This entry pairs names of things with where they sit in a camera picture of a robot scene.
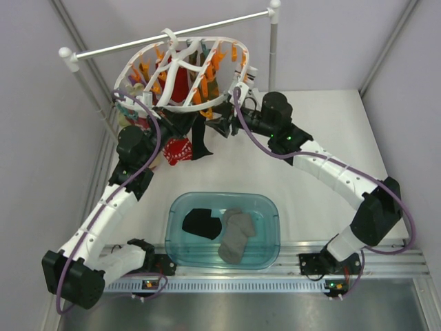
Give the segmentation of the white oval clip hanger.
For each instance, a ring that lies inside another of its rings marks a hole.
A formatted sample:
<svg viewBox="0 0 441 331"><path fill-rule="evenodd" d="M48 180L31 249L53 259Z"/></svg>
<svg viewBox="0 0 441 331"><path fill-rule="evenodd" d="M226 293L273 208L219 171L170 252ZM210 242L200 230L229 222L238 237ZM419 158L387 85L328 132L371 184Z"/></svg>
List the white oval clip hanger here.
<svg viewBox="0 0 441 331"><path fill-rule="evenodd" d="M226 102L235 87L248 91L252 86L255 69L242 42L229 37L178 37L171 30L166 36L166 41L139 50L116 79L114 89L131 95L116 101L128 114L145 117L142 106L207 114Z"/></svg>

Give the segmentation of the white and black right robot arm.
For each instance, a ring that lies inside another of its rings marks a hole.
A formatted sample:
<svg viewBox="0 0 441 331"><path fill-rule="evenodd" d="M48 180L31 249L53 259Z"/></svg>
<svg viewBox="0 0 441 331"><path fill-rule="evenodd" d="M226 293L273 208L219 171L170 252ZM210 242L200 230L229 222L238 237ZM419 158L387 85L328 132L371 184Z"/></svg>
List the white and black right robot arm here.
<svg viewBox="0 0 441 331"><path fill-rule="evenodd" d="M269 139L257 146L269 156L309 173L340 195L356 211L351 223L331 238L309 267L319 277L344 269L352 255L374 249L403 217L400 185L392 177L379 180L329 154L311 134L292 121L293 107L280 92L268 92L254 108L245 107L247 96L233 91L213 107L218 116L207 126L224 137L244 130Z"/></svg>

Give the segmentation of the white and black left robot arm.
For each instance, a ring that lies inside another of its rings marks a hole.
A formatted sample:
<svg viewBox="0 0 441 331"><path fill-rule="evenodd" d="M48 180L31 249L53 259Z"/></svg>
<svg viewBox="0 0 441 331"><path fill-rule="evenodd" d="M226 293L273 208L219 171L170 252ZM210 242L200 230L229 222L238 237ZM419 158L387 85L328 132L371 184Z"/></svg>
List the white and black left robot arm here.
<svg viewBox="0 0 441 331"><path fill-rule="evenodd" d="M196 115L161 110L149 120L146 130L123 128L116 152L119 162L96 207L58 251L42 258L49 292L61 300L90 309L105 287L126 274L147 274L156 265L154 246L143 239L130 239L122 248L101 256L111 234L147 190L153 172L150 164L172 139L186 137Z"/></svg>

